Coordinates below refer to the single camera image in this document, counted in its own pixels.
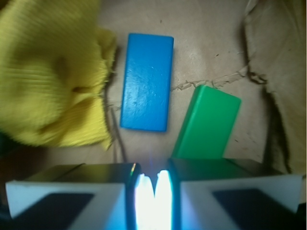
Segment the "blue wooden block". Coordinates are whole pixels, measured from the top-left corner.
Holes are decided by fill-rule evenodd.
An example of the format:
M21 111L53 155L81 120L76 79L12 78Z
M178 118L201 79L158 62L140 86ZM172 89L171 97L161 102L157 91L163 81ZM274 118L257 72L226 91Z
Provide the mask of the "blue wooden block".
M129 34L120 126L166 131L174 39Z

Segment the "green plastic block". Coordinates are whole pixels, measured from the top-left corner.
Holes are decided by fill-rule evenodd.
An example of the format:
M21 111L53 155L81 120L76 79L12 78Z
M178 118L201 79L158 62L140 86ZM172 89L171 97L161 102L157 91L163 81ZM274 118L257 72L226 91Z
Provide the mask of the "green plastic block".
M241 100L208 86L198 86L175 144L172 157L223 157Z

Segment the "bright light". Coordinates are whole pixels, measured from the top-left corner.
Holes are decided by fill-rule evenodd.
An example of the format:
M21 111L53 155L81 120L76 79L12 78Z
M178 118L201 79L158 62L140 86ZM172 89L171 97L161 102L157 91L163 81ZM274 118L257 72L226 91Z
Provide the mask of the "bright light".
M135 187L135 212L137 230L171 230L172 187L169 173L158 173L155 193L148 176L139 175Z
M137 230L154 230L154 189L148 176L140 174L135 187L135 214Z
M158 181L154 195L156 229L171 230L173 194L169 172L167 170L162 170L158 173Z

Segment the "crumpled paper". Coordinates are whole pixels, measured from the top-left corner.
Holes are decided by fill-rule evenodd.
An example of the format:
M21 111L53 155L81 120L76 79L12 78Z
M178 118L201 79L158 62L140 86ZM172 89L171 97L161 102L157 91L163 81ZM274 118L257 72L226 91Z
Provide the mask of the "crumpled paper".
M306 2L250 0L245 33L251 78L281 115L288 172L306 173Z

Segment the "yellow cloth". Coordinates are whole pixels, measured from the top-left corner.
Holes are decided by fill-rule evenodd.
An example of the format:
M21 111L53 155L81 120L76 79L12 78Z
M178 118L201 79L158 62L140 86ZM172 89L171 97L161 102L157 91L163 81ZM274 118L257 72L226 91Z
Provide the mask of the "yellow cloth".
M0 130L33 146L108 148L103 100L112 32L99 0L11 0L0 11Z

